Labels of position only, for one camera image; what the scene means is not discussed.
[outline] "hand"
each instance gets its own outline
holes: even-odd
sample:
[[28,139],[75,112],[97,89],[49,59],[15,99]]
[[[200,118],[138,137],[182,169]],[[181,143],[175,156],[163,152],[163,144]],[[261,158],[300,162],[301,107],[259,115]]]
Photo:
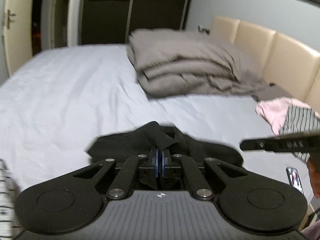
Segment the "hand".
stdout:
[[313,194],[316,198],[320,198],[320,172],[317,172],[317,166],[311,158],[307,162],[307,167]]

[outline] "dark sliding door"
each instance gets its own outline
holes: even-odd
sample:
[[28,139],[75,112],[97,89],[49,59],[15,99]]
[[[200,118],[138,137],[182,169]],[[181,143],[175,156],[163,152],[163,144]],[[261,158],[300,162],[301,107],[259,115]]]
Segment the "dark sliding door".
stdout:
[[186,7],[186,0],[133,0],[129,31],[138,28],[178,30],[183,27]]
[[130,0],[84,0],[81,44],[125,43]]

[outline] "beige headboard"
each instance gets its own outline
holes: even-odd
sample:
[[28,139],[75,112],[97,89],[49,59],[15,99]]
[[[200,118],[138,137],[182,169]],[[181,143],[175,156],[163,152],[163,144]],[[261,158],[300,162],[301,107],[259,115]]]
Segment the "beige headboard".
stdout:
[[238,19],[216,16],[211,33],[255,58],[274,82],[320,112],[320,53],[284,34]]

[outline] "black and white striped fabric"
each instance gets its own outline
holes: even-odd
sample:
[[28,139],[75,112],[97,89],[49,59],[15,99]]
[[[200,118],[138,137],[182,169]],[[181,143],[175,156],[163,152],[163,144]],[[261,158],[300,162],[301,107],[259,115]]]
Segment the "black and white striped fabric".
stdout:
[[0,240],[13,239],[22,231],[13,209],[15,199],[15,183],[0,159]]
[[[315,111],[311,108],[304,108],[298,106],[289,106],[284,125],[279,129],[279,135],[298,133],[320,129],[320,119],[317,117]],[[294,156],[307,162],[309,153],[293,153]]]

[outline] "phone screen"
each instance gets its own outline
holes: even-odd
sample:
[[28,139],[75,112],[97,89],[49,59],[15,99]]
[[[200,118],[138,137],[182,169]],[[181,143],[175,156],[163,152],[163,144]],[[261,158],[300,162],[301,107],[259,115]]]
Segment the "phone screen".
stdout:
[[292,167],[287,167],[286,171],[287,171],[290,185],[294,186],[297,190],[299,190],[303,194],[301,180],[300,180],[297,169]]

